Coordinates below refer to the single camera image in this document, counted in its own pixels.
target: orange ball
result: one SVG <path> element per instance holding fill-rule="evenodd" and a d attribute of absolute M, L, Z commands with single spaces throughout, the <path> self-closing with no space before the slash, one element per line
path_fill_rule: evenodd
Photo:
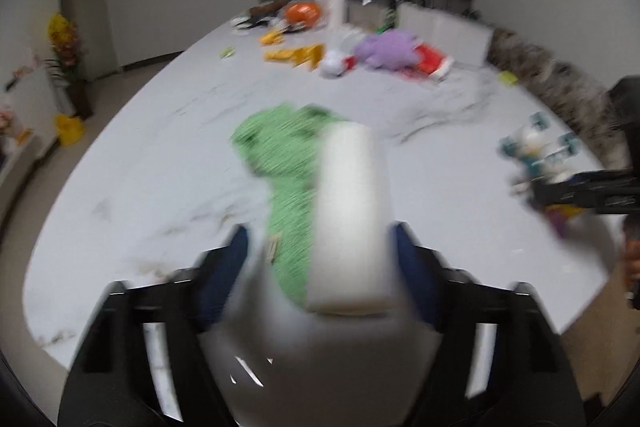
<path fill-rule="evenodd" d="M 320 19 L 322 10 L 315 1 L 300 1 L 285 8 L 284 17 L 290 24 L 305 23 L 307 28 L 312 28 Z"/>

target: beige floor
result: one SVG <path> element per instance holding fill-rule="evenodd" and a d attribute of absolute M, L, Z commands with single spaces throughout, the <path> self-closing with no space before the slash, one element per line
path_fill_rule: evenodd
<path fill-rule="evenodd" d="M 127 101 L 164 64 L 100 80 L 91 86 L 95 116 L 78 143 L 56 151 L 36 173 L 15 209 L 0 246 L 0 347 L 40 408 L 55 421 L 66 371 L 26 328 L 24 274 L 38 233 L 60 189 L 87 148 Z M 562 336 L 584 398 L 608 402 L 640 355 L 640 312 L 626 307 L 616 271 L 584 315 Z"/>
<path fill-rule="evenodd" d="M 98 80 L 90 86 L 95 116 L 86 134 L 60 148 L 36 172 L 21 196 L 0 245 L 0 347 L 18 379 L 53 421 L 66 370 L 40 349 L 27 330 L 22 309 L 22 286 L 31 251 L 58 193 L 95 138 L 116 113 L 165 64 L 148 66 Z"/>

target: white cylinder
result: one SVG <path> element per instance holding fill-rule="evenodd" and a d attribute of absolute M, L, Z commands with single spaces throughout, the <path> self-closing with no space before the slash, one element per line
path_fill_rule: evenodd
<path fill-rule="evenodd" d="M 373 133 L 353 122 L 327 127 L 316 184 L 306 308 L 369 315 L 392 305 L 390 198 Z"/>
<path fill-rule="evenodd" d="M 347 22 L 347 0 L 318 0 L 324 11 L 327 28 L 335 30 Z"/>

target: white paper towel roll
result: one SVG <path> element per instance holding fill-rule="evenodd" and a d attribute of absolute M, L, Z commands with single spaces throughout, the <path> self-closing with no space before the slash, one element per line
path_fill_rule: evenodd
<path fill-rule="evenodd" d="M 388 189 L 372 131 L 353 122 L 324 133 L 306 308 L 369 315 L 392 305 Z"/>
<path fill-rule="evenodd" d="M 335 30 L 347 22 L 347 0 L 318 0 L 326 17 L 327 28 Z"/>

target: purple object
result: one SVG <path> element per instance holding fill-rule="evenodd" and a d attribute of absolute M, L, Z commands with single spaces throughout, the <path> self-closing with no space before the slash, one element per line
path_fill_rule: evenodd
<path fill-rule="evenodd" d="M 415 51 L 415 37 L 400 30 L 387 30 L 380 35 L 368 35 L 354 49 L 354 55 L 370 68 L 398 71 L 416 66 L 420 55 Z"/>

